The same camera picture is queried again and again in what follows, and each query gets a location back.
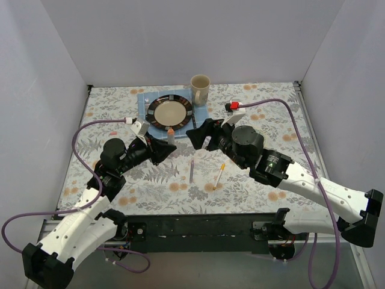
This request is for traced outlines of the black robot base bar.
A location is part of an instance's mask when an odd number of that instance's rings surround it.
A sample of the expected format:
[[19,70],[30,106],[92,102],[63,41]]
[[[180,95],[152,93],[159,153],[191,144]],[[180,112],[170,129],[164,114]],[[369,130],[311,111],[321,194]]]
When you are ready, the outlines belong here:
[[289,210],[276,213],[177,214],[127,216],[110,209],[99,215],[117,225],[113,237],[141,253],[251,252],[269,253],[268,244],[292,246],[301,235],[284,228]]

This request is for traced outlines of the purple pen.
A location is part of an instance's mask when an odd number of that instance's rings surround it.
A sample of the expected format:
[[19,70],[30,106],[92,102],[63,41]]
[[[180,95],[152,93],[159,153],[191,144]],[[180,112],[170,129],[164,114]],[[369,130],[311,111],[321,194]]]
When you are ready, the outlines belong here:
[[193,177],[194,177],[194,157],[191,159],[191,164],[190,164],[190,173],[189,173],[189,183],[193,183]]

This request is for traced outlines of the grey marker with red tip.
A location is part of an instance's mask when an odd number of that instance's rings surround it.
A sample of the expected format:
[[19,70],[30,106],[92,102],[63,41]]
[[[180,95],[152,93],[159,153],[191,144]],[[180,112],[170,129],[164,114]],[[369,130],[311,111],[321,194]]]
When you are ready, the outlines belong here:
[[175,131],[173,128],[169,128],[167,131],[167,143],[169,145],[175,144]]

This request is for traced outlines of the white marker with yellow tip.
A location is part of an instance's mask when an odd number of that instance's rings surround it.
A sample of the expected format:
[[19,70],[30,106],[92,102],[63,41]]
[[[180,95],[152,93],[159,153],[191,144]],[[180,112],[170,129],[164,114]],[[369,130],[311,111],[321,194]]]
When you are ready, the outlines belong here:
[[215,184],[214,184],[214,186],[213,186],[213,190],[216,190],[216,189],[217,189],[222,174],[223,174],[223,169],[221,169],[221,170],[219,171],[218,175],[217,175],[217,178],[216,178],[216,180],[215,180]]

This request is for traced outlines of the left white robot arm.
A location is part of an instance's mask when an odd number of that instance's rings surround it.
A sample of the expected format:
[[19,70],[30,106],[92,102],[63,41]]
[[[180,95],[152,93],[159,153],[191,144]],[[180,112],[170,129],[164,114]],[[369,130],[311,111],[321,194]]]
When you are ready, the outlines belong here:
[[124,214],[107,208],[125,185],[125,172],[149,160],[163,162],[176,146],[150,134],[123,140],[108,140],[95,167],[95,176],[59,224],[36,245],[22,251],[25,275],[42,288],[66,288],[75,270],[107,240],[123,240],[128,233]]

